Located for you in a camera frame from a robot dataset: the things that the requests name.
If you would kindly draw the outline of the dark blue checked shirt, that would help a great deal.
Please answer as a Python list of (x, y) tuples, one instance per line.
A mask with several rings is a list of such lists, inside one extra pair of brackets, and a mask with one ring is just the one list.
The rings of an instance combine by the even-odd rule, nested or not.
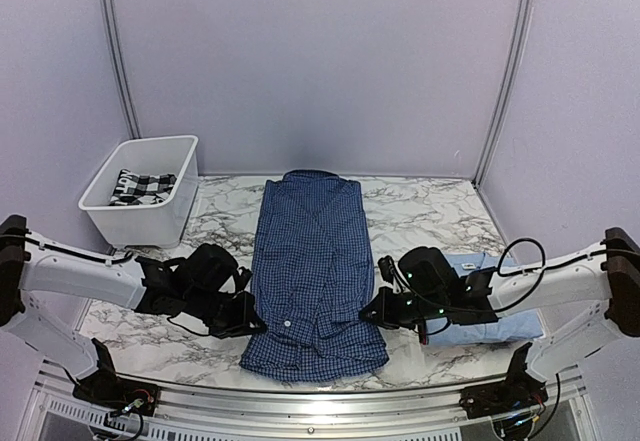
[(266, 323), (240, 365), (287, 383), (361, 376), (389, 360), (377, 326), (360, 319), (374, 291), (361, 185), (294, 170), (266, 182), (250, 291)]

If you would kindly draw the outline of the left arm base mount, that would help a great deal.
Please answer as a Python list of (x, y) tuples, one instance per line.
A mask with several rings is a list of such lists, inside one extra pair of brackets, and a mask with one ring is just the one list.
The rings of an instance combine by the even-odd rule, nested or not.
[(97, 355), (97, 370), (73, 381), (73, 397), (119, 413), (132, 405), (143, 416), (152, 416), (160, 388), (156, 384), (121, 377), (116, 373), (108, 348), (96, 338), (91, 342)]

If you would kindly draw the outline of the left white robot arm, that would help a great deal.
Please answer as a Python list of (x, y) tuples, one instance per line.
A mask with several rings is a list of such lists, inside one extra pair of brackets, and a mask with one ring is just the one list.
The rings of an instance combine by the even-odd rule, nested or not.
[(263, 334), (246, 287), (248, 269), (228, 251), (202, 244), (166, 261), (79, 250), (31, 231), (21, 215), (1, 223), (1, 328), (66, 369), (77, 389), (106, 406), (127, 391), (108, 348), (46, 313), (36, 291), (108, 302), (139, 314), (201, 321), (217, 339)]

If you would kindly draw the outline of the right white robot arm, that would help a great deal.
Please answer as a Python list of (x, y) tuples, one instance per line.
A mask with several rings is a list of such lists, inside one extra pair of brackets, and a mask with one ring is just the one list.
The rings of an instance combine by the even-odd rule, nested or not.
[(444, 319), (449, 326), (496, 323), (524, 311), (589, 302), (581, 315), (553, 334), (530, 341), (512, 355), (504, 380), (492, 385), (506, 409), (544, 390), (564, 368), (607, 344), (639, 335), (639, 245), (623, 229), (573, 254), (538, 263), (494, 267), (460, 275), (434, 247), (418, 247), (399, 261), (379, 260), (386, 286), (359, 312), (384, 329), (412, 329)]

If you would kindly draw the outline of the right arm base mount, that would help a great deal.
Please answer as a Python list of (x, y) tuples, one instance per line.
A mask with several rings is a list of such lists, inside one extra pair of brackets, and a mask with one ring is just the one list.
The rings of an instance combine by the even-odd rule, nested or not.
[(546, 382), (526, 372), (526, 357), (532, 345), (528, 342), (514, 351), (504, 380), (469, 386), (461, 391), (459, 406), (468, 419), (508, 413), (548, 400)]

